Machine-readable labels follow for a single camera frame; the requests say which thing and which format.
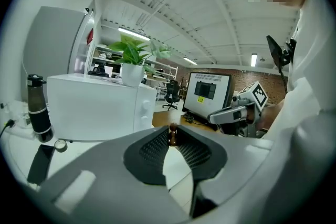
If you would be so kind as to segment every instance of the ceiling light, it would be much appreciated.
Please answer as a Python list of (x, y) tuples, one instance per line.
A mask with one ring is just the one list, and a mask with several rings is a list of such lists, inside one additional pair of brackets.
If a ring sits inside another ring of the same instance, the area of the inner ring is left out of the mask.
[(188, 58), (186, 58), (186, 57), (184, 57), (183, 58), (184, 60), (186, 60), (186, 61), (188, 61), (188, 62), (190, 62), (190, 63), (192, 63), (193, 65), (196, 65), (196, 63), (195, 62), (193, 62), (192, 60), (189, 60)]
[(251, 56), (251, 66), (255, 67), (256, 66), (256, 62), (257, 62), (257, 54), (252, 54)]
[(148, 38), (147, 36), (138, 34), (138, 33), (136, 33), (136, 32), (133, 32), (133, 31), (131, 31), (131, 30), (128, 30), (128, 29), (125, 29), (125, 28), (122, 28), (122, 27), (118, 27), (118, 30), (121, 31), (121, 32), (124, 32), (124, 33), (126, 33), (126, 34), (130, 34), (130, 35), (132, 35), (132, 36), (142, 38), (142, 39), (144, 39), (144, 40), (146, 40), (146, 41), (151, 40), (151, 39)]

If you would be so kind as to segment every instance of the yellow label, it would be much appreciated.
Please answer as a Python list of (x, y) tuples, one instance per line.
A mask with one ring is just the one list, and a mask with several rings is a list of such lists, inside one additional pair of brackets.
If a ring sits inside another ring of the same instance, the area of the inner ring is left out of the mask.
[(197, 99), (197, 101), (198, 101), (198, 103), (203, 104), (203, 102), (204, 102), (204, 97), (199, 96), (198, 99)]

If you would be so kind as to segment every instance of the small brown object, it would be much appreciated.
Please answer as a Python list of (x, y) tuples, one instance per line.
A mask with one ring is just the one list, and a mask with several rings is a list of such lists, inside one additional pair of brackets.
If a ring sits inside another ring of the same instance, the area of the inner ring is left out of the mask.
[(171, 130), (170, 133), (170, 145), (171, 146), (177, 146), (177, 140), (176, 140), (176, 130), (178, 125), (176, 123), (172, 123), (169, 128)]

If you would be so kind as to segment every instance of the brick wall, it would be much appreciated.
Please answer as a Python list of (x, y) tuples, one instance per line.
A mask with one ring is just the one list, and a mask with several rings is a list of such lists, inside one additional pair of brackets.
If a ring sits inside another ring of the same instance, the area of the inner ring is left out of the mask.
[(218, 74), (230, 74), (235, 80), (235, 90), (240, 91), (245, 86), (259, 81), (268, 95), (268, 102), (271, 104), (279, 103), (285, 97), (284, 85), (281, 76), (252, 71), (240, 71), (233, 69), (220, 69), (220, 68), (185, 68), (174, 62), (166, 59), (160, 59), (159, 62), (172, 67), (178, 67), (176, 80), (180, 83), (183, 78), (183, 86), (189, 80), (190, 72), (207, 72)]

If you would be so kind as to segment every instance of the bottle lid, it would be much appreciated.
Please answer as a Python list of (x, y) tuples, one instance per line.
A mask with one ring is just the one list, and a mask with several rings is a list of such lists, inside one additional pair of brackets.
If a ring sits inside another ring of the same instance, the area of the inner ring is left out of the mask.
[(29, 74), (27, 77), (27, 85), (28, 87), (41, 87), (43, 84), (47, 82), (43, 80), (42, 76), (36, 74)]

